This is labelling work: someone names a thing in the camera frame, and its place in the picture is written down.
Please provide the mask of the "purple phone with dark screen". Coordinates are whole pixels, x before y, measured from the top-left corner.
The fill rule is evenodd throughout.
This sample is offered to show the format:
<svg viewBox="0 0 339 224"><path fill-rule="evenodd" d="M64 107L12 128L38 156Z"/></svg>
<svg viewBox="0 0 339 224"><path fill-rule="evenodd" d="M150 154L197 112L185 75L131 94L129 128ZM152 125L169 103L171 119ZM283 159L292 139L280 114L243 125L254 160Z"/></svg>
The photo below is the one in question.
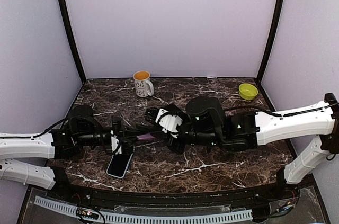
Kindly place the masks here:
<svg viewBox="0 0 339 224"><path fill-rule="evenodd" d="M152 136L150 133L148 133L148 134L144 134L144 135L138 135L137 139L139 141L150 141L150 140L154 140L155 137Z"/></svg>

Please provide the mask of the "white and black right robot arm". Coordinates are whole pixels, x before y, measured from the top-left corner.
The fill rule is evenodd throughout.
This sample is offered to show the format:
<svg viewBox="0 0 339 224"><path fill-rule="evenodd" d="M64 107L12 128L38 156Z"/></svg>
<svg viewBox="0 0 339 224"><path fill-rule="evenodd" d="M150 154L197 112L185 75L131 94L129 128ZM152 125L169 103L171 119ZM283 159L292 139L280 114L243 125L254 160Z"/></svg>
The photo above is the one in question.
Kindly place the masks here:
<svg viewBox="0 0 339 224"><path fill-rule="evenodd" d="M145 120L178 154L186 145L238 152L282 139L313 136L306 149L278 171L278 182L270 189L276 200L283 199L291 185L299 184L330 155L338 154L338 101L332 93L299 109L272 112L255 105L252 108L252 112L227 116L216 97L198 96L187 103L184 111L174 104L148 108Z"/></svg>

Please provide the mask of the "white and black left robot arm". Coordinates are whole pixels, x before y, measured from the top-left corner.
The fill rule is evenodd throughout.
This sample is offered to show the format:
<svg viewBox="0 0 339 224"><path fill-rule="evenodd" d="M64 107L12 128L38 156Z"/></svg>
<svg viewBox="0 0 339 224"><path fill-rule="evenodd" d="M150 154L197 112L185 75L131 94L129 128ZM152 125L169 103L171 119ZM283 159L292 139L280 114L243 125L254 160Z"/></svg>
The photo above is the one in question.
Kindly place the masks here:
<svg viewBox="0 0 339 224"><path fill-rule="evenodd" d="M38 134L1 133L1 179L35 185L54 192L64 201L75 196L66 172L60 167L42 167L22 162L23 158L66 159L86 147L102 147L109 155L133 153L141 129L124 127L121 121L103 127L89 105L79 105L69 111L65 127L53 124Z"/></svg>

